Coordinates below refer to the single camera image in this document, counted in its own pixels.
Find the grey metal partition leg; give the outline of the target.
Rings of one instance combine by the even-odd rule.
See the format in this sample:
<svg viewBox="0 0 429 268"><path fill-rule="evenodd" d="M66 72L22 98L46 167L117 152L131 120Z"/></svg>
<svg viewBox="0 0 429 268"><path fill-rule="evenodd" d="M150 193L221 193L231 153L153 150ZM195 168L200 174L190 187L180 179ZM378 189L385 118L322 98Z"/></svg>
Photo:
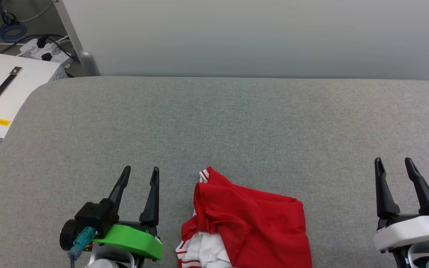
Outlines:
<svg viewBox="0 0 429 268"><path fill-rule="evenodd" d="M85 70L86 75L89 76L99 76L100 72L96 66L94 61L94 57L92 54L85 51L82 47L82 44L76 34L75 27L73 26L73 22L70 19L69 13L67 11L66 5L64 4L64 0L52 0L58 15L61 18L61 21L65 27L65 30L71 40L73 47L75 49L75 54L78 56L79 61L82 65L82 68Z"/></svg>

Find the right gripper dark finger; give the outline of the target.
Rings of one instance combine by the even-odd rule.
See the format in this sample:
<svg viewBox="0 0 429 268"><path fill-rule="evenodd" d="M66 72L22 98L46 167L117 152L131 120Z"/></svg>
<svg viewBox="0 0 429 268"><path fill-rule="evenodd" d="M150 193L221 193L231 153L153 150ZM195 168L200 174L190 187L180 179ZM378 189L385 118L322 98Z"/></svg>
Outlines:
<svg viewBox="0 0 429 268"><path fill-rule="evenodd" d="M415 192L419 202L419 214L429 215L429 185L424 177L420 174L413 160L409 157L404 160L407 175L413 182Z"/></svg>
<svg viewBox="0 0 429 268"><path fill-rule="evenodd" d="M376 190L376 211L379 218L390 218L400 213L400 207L394 202L386 181L386 169L381 158L374 161L375 168L375 190Z"/></svg>

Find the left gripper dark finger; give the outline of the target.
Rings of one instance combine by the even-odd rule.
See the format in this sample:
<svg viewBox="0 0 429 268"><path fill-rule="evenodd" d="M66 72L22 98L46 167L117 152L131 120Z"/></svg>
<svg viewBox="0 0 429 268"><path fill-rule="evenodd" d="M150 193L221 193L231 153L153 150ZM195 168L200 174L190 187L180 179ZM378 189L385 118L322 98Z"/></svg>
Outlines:
<svg viewBox="0 0 429 268"><path fill-rule="evenodd" d="M130 173L131 173L131 167L126 166L121 172L121 175L117 180L117 182L115 183L111 193L109 194L107 202L110 208L109 211L112 215L118 215L121 198L123 196L126 186L128 185Z"/></svg>
<svg viewBox="0 0 429 268"><path fill-rule="evenodd" d="M150 178L150 192L145 208L139 217L142 224L159 224L159 168L154 167Z"/></svg>

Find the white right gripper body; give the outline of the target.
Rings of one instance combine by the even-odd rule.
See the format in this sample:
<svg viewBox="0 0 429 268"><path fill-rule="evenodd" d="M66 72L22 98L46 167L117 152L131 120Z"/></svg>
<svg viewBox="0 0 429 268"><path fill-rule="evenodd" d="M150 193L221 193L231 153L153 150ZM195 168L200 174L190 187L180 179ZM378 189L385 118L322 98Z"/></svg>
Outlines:
<svg viewBox="0 0 429 268"><path fill-rule="evenodd" d="M410 246L418 252L429 252L429 215L379 213L374 234L376 251L393 251Z"/></svg>

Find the red and white garment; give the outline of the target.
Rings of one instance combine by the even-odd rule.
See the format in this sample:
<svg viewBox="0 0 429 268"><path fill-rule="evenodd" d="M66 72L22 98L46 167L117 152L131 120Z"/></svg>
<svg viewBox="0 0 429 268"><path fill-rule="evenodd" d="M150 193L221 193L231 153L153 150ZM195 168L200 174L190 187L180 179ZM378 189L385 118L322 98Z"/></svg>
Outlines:
<svg viewBox="0 0 429 268"><path fill-rule="evenodd" d="M178 268L313 268L303 204L199 172L193 216L181 227Z"/></svg>

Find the white power strip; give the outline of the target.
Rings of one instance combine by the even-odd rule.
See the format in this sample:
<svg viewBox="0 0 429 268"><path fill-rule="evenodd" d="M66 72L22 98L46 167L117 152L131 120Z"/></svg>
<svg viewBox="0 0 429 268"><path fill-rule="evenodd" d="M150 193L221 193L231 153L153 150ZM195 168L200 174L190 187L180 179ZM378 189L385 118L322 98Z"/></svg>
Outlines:
<svg viewBox="0 0 429 268"><path fill-rule="evenodd" d="M64 53L54 42L48 42L46 37L31 39L20 49L22 57L42 61L59 63L64 68L69 68L74 60Z"/></svg>

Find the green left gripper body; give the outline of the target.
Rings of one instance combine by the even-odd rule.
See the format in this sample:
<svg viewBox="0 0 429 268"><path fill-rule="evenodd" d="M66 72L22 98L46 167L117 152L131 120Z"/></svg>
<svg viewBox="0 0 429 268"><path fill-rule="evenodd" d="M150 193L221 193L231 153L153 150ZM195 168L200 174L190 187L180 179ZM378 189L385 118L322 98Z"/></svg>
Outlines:
<svg viewBox="0 0 429 268"><path fill-rule="evenodd" d="M114 224L103 238L94 238L93 243L108 245L156 261L160 261L163 255L157 226L146 224Z"/></svg>

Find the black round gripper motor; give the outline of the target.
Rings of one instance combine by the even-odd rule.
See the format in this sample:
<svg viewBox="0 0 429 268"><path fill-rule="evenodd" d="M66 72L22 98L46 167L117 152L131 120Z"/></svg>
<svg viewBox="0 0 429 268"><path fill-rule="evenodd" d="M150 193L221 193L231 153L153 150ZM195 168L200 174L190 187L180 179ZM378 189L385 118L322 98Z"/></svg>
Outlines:
<svg viewBox="0 0 429 268"><path fill-rule="evenodd" d="M75 219L70 219L65 222L59 235L59 244L63 251L70 251L73 243L79 235Z"/></svg>

